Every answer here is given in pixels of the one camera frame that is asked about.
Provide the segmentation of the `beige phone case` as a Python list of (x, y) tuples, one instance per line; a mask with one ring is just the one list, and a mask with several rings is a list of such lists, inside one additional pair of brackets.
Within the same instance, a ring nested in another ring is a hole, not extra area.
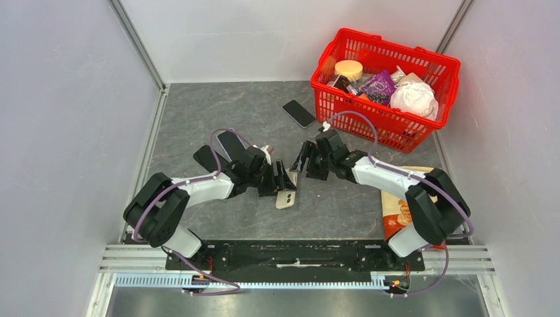
[[(293, 183), (297, 183), (298, 173), (286, 169), (287, 176), (289, 180)], [(286, 209), (292, 207), (295, 204), (296, 190), (282, 190), (277, 193), (275, 207), (277, 209)]]

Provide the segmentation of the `black phone case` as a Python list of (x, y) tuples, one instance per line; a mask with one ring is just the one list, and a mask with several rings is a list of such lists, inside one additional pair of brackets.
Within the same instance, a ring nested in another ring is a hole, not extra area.
[(193, 159), (201, 165), (206, 171), (208, 172), (216, 172), (217, 171), (217, 162), (215, 157), (212, 154), (211, 148), (209, 145), (204, 145), (200, 147), (194, 154)]

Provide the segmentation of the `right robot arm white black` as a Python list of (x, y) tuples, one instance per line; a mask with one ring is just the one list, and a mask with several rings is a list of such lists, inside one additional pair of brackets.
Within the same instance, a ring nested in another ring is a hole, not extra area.
[(441, 245), (460, 226), (471, 225), (470, 209), (445, 171), (414, 171), (376, 160), (364, 151), (350, 151), (333, 129), (322, 131), (314, 141), (305, 141), (291, 168), (317, 180), (327, 180), (333, 173), (407, 203), (411, 223), (390, 235), (387, 248), (381, 252), (382, 264), (390, 270), (405, 265), (414, 251)]

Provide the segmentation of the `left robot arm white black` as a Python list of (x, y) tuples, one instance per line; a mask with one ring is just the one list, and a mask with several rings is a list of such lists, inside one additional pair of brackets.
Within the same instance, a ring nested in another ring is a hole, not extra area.
[(203, 239), (180, 226), (187, 208), (231, 199), (248, 188), (256, 188), (259, 196), (266, 197), (297, 187), (283, 162), (273, 161), (266, 148), (248, 147), (227, 161), (205, 145), (193, 157), (209, 170), (208, 174), (193, 178), (153, 174), (125, 208), (123, 219), (133, 228), (134, 241), (178, 252), (182, 261), (196, 270), (206, 264), (207, 252)]

